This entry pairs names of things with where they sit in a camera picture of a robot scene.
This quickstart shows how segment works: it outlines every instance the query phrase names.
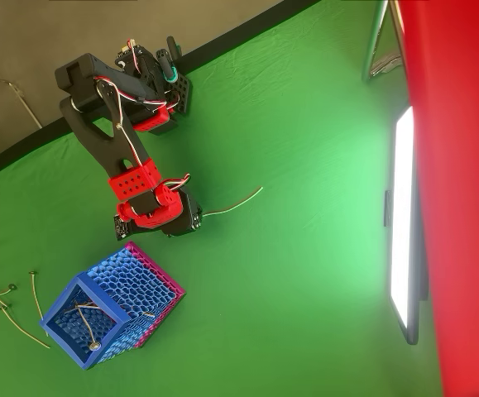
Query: gray wall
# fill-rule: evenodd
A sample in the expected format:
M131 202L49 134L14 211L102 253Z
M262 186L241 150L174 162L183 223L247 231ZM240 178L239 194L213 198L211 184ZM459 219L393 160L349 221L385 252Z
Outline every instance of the gray wall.
M175 37L184 53L277 4L278 0L0 0L0 79L15 83L42 125L60 117L65 93L54 70L91 52L113 65L131 37L154 51ZM37 129L0 84L0 152Z

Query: bright white light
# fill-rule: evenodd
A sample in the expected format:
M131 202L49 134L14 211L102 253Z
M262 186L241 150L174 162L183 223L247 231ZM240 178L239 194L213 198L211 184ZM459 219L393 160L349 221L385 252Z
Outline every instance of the bright white light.
M412 108L409 108L399 119L395 129L394 211L390 276L390 295L405 327L408 324L413 156L414 114Z

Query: red bracket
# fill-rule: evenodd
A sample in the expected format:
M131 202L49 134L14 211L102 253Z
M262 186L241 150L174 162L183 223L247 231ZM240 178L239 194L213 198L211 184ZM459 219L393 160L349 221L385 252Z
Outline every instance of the red bracket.
M154 189L160 183L160 172L152 159L147 160L141 166L132 167L123 174L108 180L116 197L125 201L147 190Z
M138 226L153 229L176 219L182 213L182 201L178 192L161 184L155 189L155 195L160 208L152 213L138 215L132 209L131 204L125 202L117 205L117 214L124 222L134 219Z
M145 132L149 131L154 127L158 127L160 124L164 124L170 120L170 113L167 110L167 106L162 106L158 108L156 115L149 117L143 122L139 122L132 126L136 131Z

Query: blue box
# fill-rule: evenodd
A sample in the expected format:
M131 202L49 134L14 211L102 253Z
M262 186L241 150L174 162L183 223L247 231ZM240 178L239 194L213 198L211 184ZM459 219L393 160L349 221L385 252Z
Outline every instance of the blue box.
M40 325L86 369L141 347L184 294L136 244L128 242L76 275Z

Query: red wall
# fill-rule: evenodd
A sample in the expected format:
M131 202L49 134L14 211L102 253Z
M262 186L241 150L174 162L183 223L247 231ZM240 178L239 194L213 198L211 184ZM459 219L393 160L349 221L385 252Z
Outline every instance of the red wall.
M401 1L446 396L479 396L479 2Z

